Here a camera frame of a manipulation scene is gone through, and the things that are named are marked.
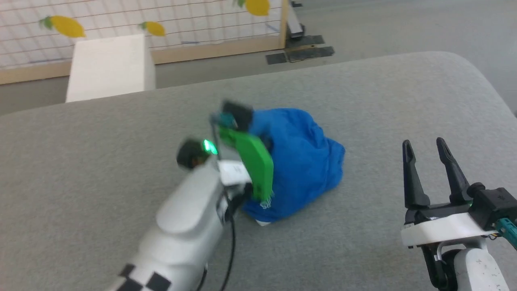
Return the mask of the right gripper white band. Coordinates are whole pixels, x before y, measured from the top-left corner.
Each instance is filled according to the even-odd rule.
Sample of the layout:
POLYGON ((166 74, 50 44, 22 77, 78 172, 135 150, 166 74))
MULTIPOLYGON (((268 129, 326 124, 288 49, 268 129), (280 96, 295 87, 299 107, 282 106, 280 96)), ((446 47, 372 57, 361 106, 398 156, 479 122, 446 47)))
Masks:
POLYGON ((446 169, 450 203, 431 205, 417 173, 415 152, 410 140, 402 143, 406 207, 406 221, 401 230, 402 244, 415 247, 495 234, 495 230, 483 230, 470 216, 469 208, 473 200, 467 193, 470 184, 445 140, 438 137, 436 145, 441 163, 446 169))

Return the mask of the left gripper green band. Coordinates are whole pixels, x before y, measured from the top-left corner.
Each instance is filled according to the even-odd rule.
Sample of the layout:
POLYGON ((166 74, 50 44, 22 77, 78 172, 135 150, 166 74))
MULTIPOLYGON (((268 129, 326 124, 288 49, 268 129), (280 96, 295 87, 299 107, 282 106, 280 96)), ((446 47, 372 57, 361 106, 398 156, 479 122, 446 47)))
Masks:
POLYGON ((253 198, 263 202, 273 193, 273 159, 264 142, 253 134, 219 125, 219 137, 235 149, 251 178, 253 198))

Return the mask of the blue shorts with white stripe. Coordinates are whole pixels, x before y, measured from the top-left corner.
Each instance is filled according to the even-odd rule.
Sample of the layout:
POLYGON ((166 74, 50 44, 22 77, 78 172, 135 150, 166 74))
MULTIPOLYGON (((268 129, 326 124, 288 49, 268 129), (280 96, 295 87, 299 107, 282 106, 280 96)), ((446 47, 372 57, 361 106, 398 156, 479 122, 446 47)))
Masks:
POLYGON ((274 164, 271 197, 242 208, 259 225, 291 217, 341 182, 345 147, 328 138, 307 111, 257 110, 248 131, 270 140, 274 164))

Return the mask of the long black floor mat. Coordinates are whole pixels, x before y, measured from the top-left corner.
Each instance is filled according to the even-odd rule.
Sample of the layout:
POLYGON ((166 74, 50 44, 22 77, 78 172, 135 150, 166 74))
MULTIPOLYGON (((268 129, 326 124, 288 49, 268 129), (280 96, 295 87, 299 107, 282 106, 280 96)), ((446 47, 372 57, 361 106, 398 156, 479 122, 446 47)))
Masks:
POLYGON ((295 50, 286 50, 286 58, 290 63, 304 61, 309 59, 330 57, 335 54, 332 46, 317 47, 311 46, 308 48, 297 48, 295 50))

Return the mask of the dark grey floor mat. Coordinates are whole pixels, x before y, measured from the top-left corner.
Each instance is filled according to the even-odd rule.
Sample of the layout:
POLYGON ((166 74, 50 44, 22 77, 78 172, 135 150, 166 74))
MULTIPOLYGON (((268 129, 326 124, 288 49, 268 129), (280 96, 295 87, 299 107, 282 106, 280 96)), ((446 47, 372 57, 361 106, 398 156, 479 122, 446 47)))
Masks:
POLYGON ((286 49, 291 49, 300 46, 312 46, 312 45, 320 45, 325 44, 325 41, 322 35, 306 35, 296 38, 286 39, 286 49))

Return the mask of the grey fabric sofa cushion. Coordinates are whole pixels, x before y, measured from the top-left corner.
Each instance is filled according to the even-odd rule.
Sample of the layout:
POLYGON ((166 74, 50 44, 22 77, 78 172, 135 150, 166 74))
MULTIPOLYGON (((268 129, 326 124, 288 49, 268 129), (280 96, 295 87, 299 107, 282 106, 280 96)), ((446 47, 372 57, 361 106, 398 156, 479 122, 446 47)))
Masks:
POLYGON ((0 291, 105 291, 231 99, 299 108, 346 149, 340 185, 260 227, 236 218, 226 291, 434 291, 403 247, 402 142, 425 193, 448 202, 442 137, 471 183, 517 198, 517 118, 484 75, 418 52, 63 103, 0 116, 0 291))

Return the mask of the grey metal bar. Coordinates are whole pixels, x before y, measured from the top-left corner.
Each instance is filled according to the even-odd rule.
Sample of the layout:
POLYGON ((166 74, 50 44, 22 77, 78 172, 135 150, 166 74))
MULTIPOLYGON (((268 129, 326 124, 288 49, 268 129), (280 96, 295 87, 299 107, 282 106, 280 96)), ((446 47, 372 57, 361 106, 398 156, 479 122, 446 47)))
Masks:
POLYGON ((287 9, 287 28, 290 39, 301 38, 305 36, 305 26, 301 24, 295 12, 295 8, 302 6, 303 5, 301 3, 294 0, 289 1, 289 6, 287 9))

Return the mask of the small yellow lemon decoration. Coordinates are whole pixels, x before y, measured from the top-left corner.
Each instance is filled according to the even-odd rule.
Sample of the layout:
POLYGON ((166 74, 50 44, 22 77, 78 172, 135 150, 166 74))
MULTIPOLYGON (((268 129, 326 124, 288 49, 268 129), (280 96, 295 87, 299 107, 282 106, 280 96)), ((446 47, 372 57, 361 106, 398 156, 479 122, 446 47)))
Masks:
POLYGON ((140 23, 139 27, 153 36, 164 37, 166 35, 166 29, 159 22, 145 21, 140 23))

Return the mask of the white rectangular box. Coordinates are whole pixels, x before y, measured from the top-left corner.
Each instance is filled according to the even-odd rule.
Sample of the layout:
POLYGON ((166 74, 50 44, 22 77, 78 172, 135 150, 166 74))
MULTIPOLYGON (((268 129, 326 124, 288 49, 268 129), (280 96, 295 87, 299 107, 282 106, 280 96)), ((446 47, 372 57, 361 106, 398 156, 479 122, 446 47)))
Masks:
POLYGON ((143 34, 75 44, 67 103, 155 89, 155 63, 143 34))

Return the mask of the large yellow lemon decoration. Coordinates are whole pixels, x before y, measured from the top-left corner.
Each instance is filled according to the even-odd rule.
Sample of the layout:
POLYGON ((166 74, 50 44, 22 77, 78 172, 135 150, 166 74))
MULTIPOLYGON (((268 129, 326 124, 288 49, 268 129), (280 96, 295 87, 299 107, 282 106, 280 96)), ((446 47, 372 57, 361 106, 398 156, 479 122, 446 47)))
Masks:
POLYGON ((50 31, 57 31, 68 38, 85 38, 83 26, 76 19, 63 15, 50 15, 40 19, 38 24, 50 31))

